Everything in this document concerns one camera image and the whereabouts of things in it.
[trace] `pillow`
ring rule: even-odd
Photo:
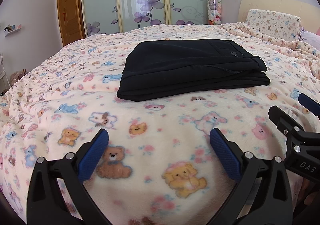
[[[300,37],[301,18],[294,15],[250,9],[245,23],[260,33],[286,41],[299,40]]]
[[[305,30],[301,31],[300,41],[312,45],[317,50],[320,50],[320,36]]]

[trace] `door frame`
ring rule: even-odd
[[[84,28],[82,0],[76,0],[76,6],[77,6],[78,19],[79,19],[80,36],[82,39],[84,39],[86,38],[86,34],[85,34],[85,28]]]

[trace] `pillowcase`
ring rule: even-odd
[[[317,50],[320,50],[320,36],[305,30],[301,31],[300,41],[312,45]]]

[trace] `wooden door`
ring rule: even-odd
[[[76,0],[57,0],[63,46],[81,39]]]

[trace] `blue gripper pad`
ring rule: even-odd
[[[308,97],[306,94],[301,93],[298,97],[298,101],[313,115],[320,116],[320,104]]]
[[[241,163],[239,161],[239,154],[243,154],[241,149],[236,145],[236,143],[228,141],[218,128],[211,130],[209,138],[210,144],[229,178],[239,182],[241,180]],[[232,146],[232,149],[238,153],[238,157],[233,153],[229,146]]]
[[[91,143],[92,145],[88,148],[78,165],[78,179],[80,182],[90,179],[94,169],[104,153],[104,150],[107,148],[109,143],[109,134],[107,130],[100,129],[100,131],[92,139],[92,142],[89,142],[88,144],[90,145]]]

